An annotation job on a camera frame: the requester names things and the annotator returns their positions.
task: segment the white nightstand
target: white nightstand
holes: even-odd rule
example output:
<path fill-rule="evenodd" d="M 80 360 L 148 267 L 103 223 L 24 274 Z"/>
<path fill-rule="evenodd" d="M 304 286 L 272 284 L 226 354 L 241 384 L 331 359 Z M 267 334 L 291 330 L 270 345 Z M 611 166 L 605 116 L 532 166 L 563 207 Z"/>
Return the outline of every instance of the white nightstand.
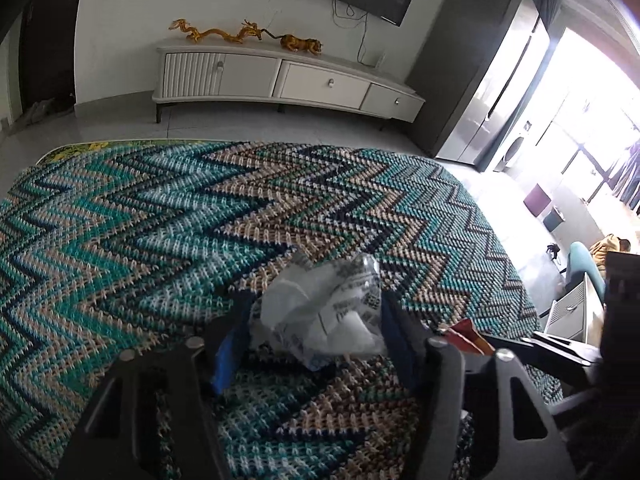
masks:
<path fill-rule="evenodd" d="M 564 298 L 554 301 L 545 333 L 600 347 L 604 309 L 585 273 L 582 282 Z"/>

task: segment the chevron blanket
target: chevron blanket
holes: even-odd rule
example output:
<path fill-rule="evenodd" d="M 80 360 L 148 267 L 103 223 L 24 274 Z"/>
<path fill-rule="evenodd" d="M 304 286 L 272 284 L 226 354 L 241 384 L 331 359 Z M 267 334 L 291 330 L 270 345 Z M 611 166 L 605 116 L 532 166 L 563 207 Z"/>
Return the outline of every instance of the chevron blanket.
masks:
<path fill-rule="evenodd" d="M 296 251 L 373 254 L 383 287 L 431 326 L 538 329 L 494 231 L 429 159 L 298 144 L 98 148 L 28 168 L 0 210 L 0 423 L 45 477 L 120 351 L 197 333 L 234 307 L 230 287 L 260 294 Z M 557 395 L 531 373 L 546 400 Z M 309 372 L 267 350 L 210 405 L 235 478 L 397 478 L 418 414 L 385 358 Z M 159 471 L 179 478 L 168 420 L 159 395 Z"/>

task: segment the figurine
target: figurine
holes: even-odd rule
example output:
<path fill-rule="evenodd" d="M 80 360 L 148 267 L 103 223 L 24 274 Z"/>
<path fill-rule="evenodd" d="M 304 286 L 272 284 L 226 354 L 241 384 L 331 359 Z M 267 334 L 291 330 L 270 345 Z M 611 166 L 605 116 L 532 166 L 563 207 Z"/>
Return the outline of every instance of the figurine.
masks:
<path fill-rule="evenodd" d="M 322 52 L 322 43 L 320 43 L 318 40 L 314 40 L 313 38 L 309 38 L 308 40 L 300 40 L 300 38 L 296 38 L 292 34 L 274 36 L 266 28 L 262 29 L 261 32 L 266 32 L 274 40 L 280 40 L 281 46 L 292 52 L 297 52 L 299 50 L 308 50 L 315 56 Z"/>
<path fill-rule="evenodd" d="M 187 40 L 194 41 L 195 43 L 198 43 L 202 38 L 206 38 L 209 34 L 218 34 L 219 36 L 222 36 L 225 41 L 230 41 L 232 43 L 242 43 L 244 38 L 247 36 L 255 36 L 258 40 L 262 40 L 262 31 L 258 28 L 258 24 L 248 22 L 247 20 L 244 20 L 240 32 L 235 36 L 232 36 L 228 32 L 220 30 L 219 28 L 210 28 L 209 30 L 200 32 L 197 28 L 191 27 L 191 24 L 183 18 L 172 22 L 169 30 L 174 30 L 176 28 L 180 28 L 180 31 L 182 32 L 188 32 Z"/>

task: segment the refrigerator door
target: refrigerator door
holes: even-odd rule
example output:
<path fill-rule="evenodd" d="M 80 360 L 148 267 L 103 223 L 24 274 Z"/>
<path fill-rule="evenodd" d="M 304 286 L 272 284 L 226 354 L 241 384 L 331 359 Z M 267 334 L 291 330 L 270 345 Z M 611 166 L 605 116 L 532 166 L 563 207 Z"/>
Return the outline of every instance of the refrigerator door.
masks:
<path fill-rule="evenodd" d="M 439 158 L 461 160 L 461 157 L 502 94 L 514 67 L 536 25 L 538 10 L 533 0 L 521 0 L 502 44 L 489 65 L 484 78 L 450 136 L 438 151 Z"/>
<path fill-rule="evenodd" d="M 489 111 L 478 132 L 458 159 L 460 162 L 477 164 L 480 161 L 485 150 L 494 142 L 494 139 L 520 103 L 520 99 L 522 99 L 540 67 L 542 58 L 545 57 L 548 46 L 549 36 L 542 21 L 538 20 L 528 47 L 524 51 L 507 86 L 505 86 L 494 108 Z"/>

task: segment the gray curtain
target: gray curtain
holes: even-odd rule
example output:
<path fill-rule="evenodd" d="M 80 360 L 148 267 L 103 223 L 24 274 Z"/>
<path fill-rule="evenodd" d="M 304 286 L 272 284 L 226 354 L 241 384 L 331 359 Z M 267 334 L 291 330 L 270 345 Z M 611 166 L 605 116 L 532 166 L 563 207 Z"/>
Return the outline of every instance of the gray curtain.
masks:
<path fill-rule="evenodd" d="M 562 0 L 533 0 L 533 2 L 536 4 L 536 8 L 538 9 L 540 20 L 542 20 L 542 23 L 543 25 L 545 25 L 546 30 L 549 30 L 551 24 L 560 13 Z M 556 51 L 556 46 L 558 46 L 558 42 L 551 39 L 549 47 L 546 50 L 545 57 L 543 57 L 542 63 L 540 63 L 540 68 L 536 72 L 536 75 L 533 77 L 529 88 L 527 88 L 527 91 L 522 96 L 522 99 L 518 103 L 518 106 L 516 106 L 516 109 L 513 111 L 506 124 L 500 130 L 500 133 L 495 138 L 494 142 L 482 156 L 482 160 L 480 160 L 480 162 L 477 164 L 478 171 L 485 171 L 489 167 L 489 163 L 491 162 L 491 159 L 494 157 L 495 153 L 498 151 L 501 143 L 509 135 L 516 122 L 518 122 L 518 119 L 522 115 L 524 109 L 529 104 L 529 101 L 531 101 L 536 88 L 538 88 L 542 76 L 545 75 L 546 67 L 549 66 L 551 57 Z"/>

